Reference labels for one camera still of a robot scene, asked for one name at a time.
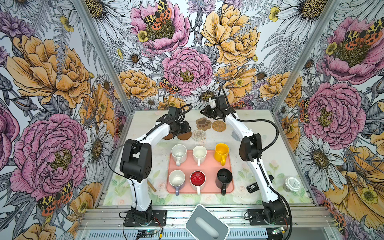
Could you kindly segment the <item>dark brown round coaster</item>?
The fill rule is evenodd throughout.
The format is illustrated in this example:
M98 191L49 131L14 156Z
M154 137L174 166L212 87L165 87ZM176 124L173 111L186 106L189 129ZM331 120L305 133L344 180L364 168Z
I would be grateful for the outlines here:
M188 132L188 133L178 135L177 138L181 141L186 141L186 140L190 139L191 136L192 136L192 132Z

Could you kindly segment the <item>woven rattan round coaster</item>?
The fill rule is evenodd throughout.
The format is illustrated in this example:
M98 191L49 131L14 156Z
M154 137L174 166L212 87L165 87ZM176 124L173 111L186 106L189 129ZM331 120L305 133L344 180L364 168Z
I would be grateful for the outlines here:
M227 128L227 125L223 121L214 121L212 123L212 129L216 132L223 132Z

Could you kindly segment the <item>paw shaped cork coaster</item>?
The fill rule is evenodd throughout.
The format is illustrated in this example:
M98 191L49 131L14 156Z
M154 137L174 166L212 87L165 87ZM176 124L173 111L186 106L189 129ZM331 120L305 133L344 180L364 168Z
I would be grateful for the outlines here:
M197 124L197 129L202 131L207 131L212 127L212 122L207 118L197 119L196 124Z

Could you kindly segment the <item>white patterned round coaster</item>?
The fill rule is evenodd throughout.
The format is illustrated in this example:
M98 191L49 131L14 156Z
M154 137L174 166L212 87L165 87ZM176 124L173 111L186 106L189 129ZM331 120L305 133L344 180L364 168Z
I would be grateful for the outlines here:
M206 137L207 137L207 134L203 130L197 129L197 130L192 132L192 139L196 142L201 142L201 141L205 140Z

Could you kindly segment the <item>brown glossy round coaster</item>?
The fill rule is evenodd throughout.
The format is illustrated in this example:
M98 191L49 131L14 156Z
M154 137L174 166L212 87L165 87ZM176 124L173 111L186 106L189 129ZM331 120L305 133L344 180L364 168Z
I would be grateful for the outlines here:
M174 138L174 135L172 133L169 133L167 136L163 137L164 140L171 140Z

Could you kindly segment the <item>grey blue round coaster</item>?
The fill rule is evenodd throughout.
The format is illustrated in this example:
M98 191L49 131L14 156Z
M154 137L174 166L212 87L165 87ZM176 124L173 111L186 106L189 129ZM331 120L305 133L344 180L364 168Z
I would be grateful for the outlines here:
M237 142L241 141L241 139L239 138L239 136L237 135L237 133L235 131L232 131L232 137Z

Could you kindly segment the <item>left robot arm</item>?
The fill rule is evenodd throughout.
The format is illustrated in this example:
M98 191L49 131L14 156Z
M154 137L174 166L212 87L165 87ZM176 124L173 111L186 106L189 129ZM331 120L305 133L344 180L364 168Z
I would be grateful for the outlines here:
M129 219L148 225L154 218L153 203L148 192L148 176L152 170L152 148L168 135L175 138L192 129L185 115L193 109L190 104L170 107L168 113L156 120L154 127L141 137L128 139L123 145L120 172L129 181L133 203Z

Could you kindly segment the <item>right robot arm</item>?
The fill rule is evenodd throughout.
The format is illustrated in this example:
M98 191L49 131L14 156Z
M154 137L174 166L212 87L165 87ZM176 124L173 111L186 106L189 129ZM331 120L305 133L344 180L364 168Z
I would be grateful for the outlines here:
M277 125L270 120L263 119L241 120L231 108L227 97L224 95L210 98L208 105L204 107L200 113L213 120L223 120L226 124L230 125L238 137L241 138L239 155L241 159L247 163L256 179L257 187L262 196L264 220L269 224L276 223L283 217L287 217L292 221L291 208L287 200L273 187L272 181L267 175L262 161L262 153L270 148L279 137ZM265 148L262 147L261 135L254 133L246 126L246 123L253 122L265 122L275 128L276 135L273 141Z

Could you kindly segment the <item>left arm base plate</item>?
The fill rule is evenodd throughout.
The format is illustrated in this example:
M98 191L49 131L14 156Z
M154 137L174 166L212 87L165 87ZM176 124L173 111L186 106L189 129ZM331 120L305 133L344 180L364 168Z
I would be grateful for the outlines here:
M164 227L167 222L166 210L139 211L131 209L123 217L124 227Z

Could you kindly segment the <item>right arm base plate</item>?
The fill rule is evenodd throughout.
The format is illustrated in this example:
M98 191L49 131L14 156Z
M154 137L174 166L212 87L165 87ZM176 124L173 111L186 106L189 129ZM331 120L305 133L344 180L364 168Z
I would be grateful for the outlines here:
M248 209L244 215L243 219L249 221L251 226L274 226L274 225L283 225L288 226L291 222L291 218L288 214L278 217L272 222L268 222L262 209Z

